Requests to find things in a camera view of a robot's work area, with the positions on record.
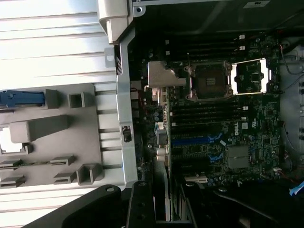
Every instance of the blue pcie slot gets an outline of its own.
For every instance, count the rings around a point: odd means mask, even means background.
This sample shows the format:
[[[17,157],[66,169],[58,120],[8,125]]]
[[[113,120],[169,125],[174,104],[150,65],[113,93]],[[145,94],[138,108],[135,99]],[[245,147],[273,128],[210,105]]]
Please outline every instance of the blue pcie slot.
[[[214,140],[221,138],[222,133],[215,137],[197,137],[197,138],[189,138],[189,139],[173,139],[171,140],[172,146],[187,146],[187,145],[195,145],[195,144],[207,144],[214,143]]]

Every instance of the circuit board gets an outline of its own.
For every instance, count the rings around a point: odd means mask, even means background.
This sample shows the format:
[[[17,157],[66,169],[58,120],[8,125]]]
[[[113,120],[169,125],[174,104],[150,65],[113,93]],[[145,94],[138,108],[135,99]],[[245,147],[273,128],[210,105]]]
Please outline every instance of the circuit board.
[[[278,46],[271,37],[264,42]],[[208,186],[279,178],[273,170],[279,165],[280,148],[280,95],[275,92],[279,85],[279,52],[273,48],[266,57],[272,78],[264,85],[266,90],[259,93],[263,89],[261,81],[266,77],[259,62],[261,43],[252,43],[249,49],[246,58],[195,61],[204,63],[203,70],[208,70],[206,74],[212,74],[214,81],[216,71],[220,72],[214,62],[240,62],[235,77],[238,95],[212,102],[193,102],[187,99],[187,86],[168,88],[172,164],[185,176],[207,177]],[[178,66],[187,64],[187,61],[176,61],[171,66],[177,71]],[[185,74],[185,70],[178,72],[180,76]]]

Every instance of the blue latch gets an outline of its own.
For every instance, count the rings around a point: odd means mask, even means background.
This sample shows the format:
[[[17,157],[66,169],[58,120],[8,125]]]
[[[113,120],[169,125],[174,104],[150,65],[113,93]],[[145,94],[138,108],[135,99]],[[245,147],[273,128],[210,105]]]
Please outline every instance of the blue latch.
[[[44,105],[43,92],[6,90],[0,92],[0,105],[14,108],[17,105]]]

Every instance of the cpu socket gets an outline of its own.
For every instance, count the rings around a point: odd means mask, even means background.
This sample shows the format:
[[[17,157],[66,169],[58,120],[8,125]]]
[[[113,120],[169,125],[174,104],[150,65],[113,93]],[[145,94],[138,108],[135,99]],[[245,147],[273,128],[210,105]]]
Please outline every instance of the cpu socket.
[[[194,63],[184,67],[188,72],[190,93],[186,99],[194,102],[209,102],[233,95],[231,89],[232,65],[227,61]]]

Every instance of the motherboard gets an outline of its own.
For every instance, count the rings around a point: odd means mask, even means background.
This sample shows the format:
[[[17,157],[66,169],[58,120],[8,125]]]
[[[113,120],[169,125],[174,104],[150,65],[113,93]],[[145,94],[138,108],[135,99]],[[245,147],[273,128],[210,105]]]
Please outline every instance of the motherboard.
[[[168,39],[164,49],[165,61],[150,50],[141,62],[143,154],[210,187],[278,179],[278,40]]]

